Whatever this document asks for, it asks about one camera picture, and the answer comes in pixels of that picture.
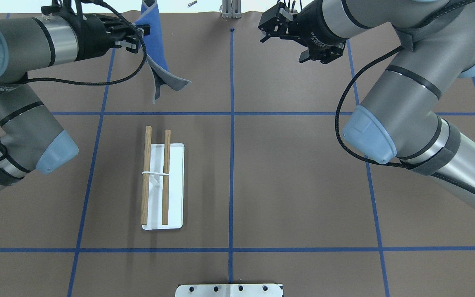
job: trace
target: wooden stick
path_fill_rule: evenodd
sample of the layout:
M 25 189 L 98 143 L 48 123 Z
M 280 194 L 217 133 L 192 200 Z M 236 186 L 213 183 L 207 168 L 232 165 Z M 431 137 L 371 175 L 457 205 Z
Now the wooden stick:
M 166 130 L 164 134 L 164 170 L 163 173 L 170 173 L 170 143 L 172 142 L 171 130 Z M 170 177 L 164 175 L 162 177 L 162 224 L 168 224 L 169 213 L 169 186 Z
M 150 171 L 151 158 L 151 126 L 146 126 L 144 141 L 144 165 L 143 171 Z M 140 224 L 148 224 L 148 200 L 149 200 L 149 174 L 142 175 L 142 209 L 140 210 Z

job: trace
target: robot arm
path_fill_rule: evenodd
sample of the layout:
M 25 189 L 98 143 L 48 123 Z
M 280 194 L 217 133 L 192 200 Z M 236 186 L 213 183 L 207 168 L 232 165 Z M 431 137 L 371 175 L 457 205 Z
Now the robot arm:
M 0 20 L 0 190 L 34 169 L 51 173 L 78 147 L 24 83 L 27 71 L 103 56 L 110 48 L 137 53 L 148 25 L 134 26 L 105 15 L 78 13 L 71 1 L 42 7 L 42 17 Z
M 259 29 L 308 47 L 300 62 L 341 56 L 345 40 L 390 22 L 402 48 L 342 131 L 371 163 L 429 176 L 475 208 L 475 143 L 433 112 L 458 77 L 475 76 L 475 0 L 315 0 L 299 14 L 283 3 Z

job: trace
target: white mounting plate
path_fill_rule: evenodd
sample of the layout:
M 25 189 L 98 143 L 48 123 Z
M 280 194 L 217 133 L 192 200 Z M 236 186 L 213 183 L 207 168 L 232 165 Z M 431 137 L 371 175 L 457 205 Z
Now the white mounting plate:
M 175 297 L 283 297 L 283 285 L 182 285 L 175 291 Z
M 151 145 L 149 171 L 164 170 L 164 145 Z M 183 196 L 184 196 L 184 144 L 170 145 L 170 174 L 169 174 L 169 212 L 167 225 L 162 224 L 162 176 L 151 175 L 159 186 L 149 183 L 148 224 L 143 224 L 144 230 L 179 229 L 183 227 Z

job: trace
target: horizontal blue line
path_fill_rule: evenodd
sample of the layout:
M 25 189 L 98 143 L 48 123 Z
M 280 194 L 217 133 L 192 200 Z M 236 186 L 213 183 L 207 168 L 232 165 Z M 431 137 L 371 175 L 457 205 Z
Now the horizontal blue line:
M 405 247 L 271 247 L 233 248 L 233 252 L 426 252 L 475 250 L 475 246 L 405 246 Z M 0 248 L 0 252 L 76 252 L 75 248 Z M 87 253 L 180 253 L 180 252 L 229 252 L 222 248 L 80 248 Z
M 75 248 L 0 248 L 0 252 L 75 252 Z
M 137 115 L 156 115 L 156 116 L 230 116 L 230 112 L 207 112 L 207 113 L 198 113 L 198 112 L 181 112 L 181 111 L 105 111 L 104 113 L 100 111 L 53 111 L 53 115 L 56 116 L 137 116 Z M 353 113 L 351 112 L 342 112 L 340 115 L 349 116 Z M 475 113 L 437 113 L 440 116 L 475 116 Z M 236 112 L 235 116 L 334 116 L 334 111 L 325 111 L 325 112 L 290 112 L 290 111 L 266 111 L 266 112 Z

